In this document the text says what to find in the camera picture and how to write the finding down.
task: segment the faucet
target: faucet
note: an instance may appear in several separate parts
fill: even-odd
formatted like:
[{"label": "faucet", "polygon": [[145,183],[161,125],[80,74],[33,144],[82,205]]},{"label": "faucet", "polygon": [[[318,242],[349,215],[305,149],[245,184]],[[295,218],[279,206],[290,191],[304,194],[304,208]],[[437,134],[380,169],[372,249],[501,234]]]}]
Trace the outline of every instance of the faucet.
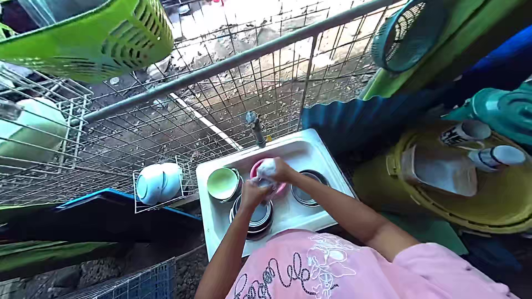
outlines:
[{"label": "faucet", "polygon": [[253,132],[253,135],[255,135],[257,145],[260,148],[264,148],[266,147],[266,139],[264,139],[264,136],[262,136],[260,122],[261,120],[259,119],[259,115],[255,111],[248,111],[246,113],[246,123],[251,128],[251,132]]}]

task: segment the green plastic basket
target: green plastic basket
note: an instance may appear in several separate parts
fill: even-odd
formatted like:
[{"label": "green plastic basket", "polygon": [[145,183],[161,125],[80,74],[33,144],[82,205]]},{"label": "green plastic basket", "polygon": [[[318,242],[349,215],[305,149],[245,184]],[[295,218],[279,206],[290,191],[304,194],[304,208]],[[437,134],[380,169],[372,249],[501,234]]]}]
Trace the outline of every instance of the green plastic basket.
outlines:
[{"label": "green plastic basket", "polygon": [[172,51],[158,0],[109,0],[100,7],[0,43],[0,60],[85,82],[146,67]]}]

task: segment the white bowl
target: white bowl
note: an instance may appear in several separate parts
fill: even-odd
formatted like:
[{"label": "white bowl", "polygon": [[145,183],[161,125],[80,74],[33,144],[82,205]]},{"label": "white bowl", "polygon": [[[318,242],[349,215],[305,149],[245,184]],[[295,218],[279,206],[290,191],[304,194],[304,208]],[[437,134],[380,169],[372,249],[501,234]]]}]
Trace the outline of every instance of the white bowl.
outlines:
[{"label": "white bowl", "polygon": [[148,165],[137,178],[137,196],[147,205],[154,205],[161,199],[164,174],[160,164]]},{"label": "white bowl", "polygon": [[175,163],[163,163],[159,168],[163,171],[163,189],[159,201],[166,202],[174,198],[181,189],[183,169]]}]

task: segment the teal lid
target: teal lid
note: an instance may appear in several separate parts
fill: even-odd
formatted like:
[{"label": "teal lid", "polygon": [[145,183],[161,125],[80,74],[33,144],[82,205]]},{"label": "teal lid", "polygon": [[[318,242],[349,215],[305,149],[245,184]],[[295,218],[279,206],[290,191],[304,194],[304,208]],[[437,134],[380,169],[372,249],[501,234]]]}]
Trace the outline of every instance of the teal lid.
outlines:
[{"label": "teal lid", "polygon": [[493,130],[532,145],[532,90],[485,88],[471,99],[475,116]]}]

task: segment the green plate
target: green plate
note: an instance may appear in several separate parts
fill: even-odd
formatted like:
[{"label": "green plate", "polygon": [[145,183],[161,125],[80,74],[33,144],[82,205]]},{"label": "green plate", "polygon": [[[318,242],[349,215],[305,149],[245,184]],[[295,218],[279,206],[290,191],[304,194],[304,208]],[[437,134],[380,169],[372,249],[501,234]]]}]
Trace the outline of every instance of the green plate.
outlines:
[{"label": "green plate", "polygon": [[238,187],[238,176],[229,168],[214,170],[207,180],[207,191],[219,200],[230,198]]}]

